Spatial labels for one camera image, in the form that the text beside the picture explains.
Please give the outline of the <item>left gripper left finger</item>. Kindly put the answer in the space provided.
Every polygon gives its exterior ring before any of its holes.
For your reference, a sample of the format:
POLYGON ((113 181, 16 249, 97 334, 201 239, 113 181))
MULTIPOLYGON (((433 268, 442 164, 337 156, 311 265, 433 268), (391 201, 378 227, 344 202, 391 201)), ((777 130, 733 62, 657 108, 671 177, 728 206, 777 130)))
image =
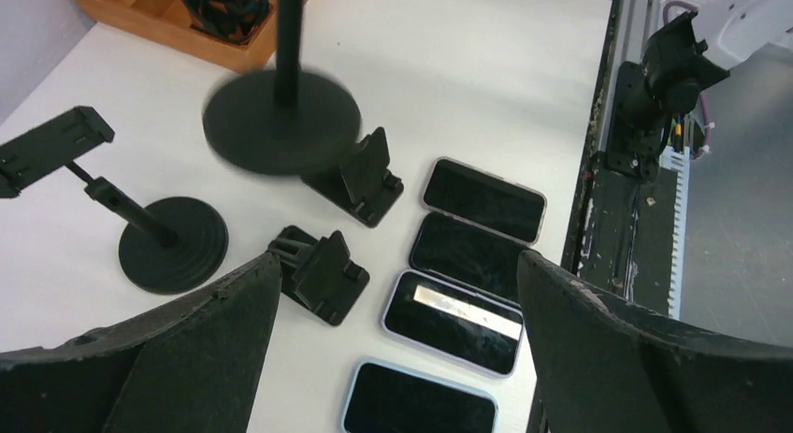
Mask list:
POLYGON ((5 432, 243 432, 275 323, 264 253, 217 281, 63 345, 1 356, 5 432))

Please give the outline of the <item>black phone stand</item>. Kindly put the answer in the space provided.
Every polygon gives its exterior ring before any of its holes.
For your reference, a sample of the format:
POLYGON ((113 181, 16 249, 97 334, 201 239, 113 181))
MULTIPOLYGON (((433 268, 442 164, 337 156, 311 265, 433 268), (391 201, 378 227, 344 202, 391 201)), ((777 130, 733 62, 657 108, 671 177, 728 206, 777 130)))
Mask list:
POLYGON ((356 143, 336 166, 303 176, 301 181, 359 223, 376 227, 404 191, 389 170, 386 131, 376 128, 356 143))
POLYGON ((281 291, 331 326, 342 324, 369 283, 336 230, 314 238, 295 225, 282 229, 267 250, 281 263, 281 291))

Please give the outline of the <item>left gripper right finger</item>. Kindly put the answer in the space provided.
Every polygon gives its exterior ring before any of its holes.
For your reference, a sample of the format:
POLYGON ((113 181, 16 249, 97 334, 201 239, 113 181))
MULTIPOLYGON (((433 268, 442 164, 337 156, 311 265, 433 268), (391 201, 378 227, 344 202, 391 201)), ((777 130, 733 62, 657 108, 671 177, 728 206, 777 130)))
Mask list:
POLYGON ((788 432, 792 352, 689 325, 534 251, 517 281, 554 432, 788 432))

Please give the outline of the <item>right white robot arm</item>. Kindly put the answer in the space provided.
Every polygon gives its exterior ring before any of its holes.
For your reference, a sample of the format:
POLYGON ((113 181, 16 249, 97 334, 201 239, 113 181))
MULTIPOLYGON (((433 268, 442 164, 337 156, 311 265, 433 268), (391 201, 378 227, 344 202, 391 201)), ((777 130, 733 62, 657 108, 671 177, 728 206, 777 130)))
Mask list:
POLYGON ((653 33, 617 73, 605 166, 651 181, 674 122, 735 66, 792 27, 792 0, 713 0, 653 33))

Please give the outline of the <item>lilac case phone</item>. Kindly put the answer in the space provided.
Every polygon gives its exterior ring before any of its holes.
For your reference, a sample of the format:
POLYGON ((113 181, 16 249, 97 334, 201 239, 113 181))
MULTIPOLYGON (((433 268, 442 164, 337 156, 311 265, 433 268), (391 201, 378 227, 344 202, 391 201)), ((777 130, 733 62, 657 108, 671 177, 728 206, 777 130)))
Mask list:
POLYGON ((516 309, 412 269, 396 278, 381 325, 409 344, 498 378, 514 373, 524 332, 516 309))

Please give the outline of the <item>blue case phone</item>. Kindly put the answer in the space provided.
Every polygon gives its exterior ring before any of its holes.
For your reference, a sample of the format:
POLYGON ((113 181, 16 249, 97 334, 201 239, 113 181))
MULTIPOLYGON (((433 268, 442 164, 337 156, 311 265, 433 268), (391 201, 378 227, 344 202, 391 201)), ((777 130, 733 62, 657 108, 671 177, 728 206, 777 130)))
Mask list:
POLYGON ((340 426, 344 432, 491 433, 497 416, 497 403, 485 392, 368 360, 353 375, 340 426))

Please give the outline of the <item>black case phone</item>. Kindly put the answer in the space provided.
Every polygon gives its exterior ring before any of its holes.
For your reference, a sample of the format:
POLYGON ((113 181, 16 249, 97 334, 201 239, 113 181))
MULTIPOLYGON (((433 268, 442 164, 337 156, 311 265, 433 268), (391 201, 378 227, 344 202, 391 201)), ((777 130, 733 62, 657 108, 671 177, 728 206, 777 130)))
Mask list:
POLYGON ((518 259, 528 248, 523 242, 431 212, 421 222, 409 264, 517 307, 518 259))

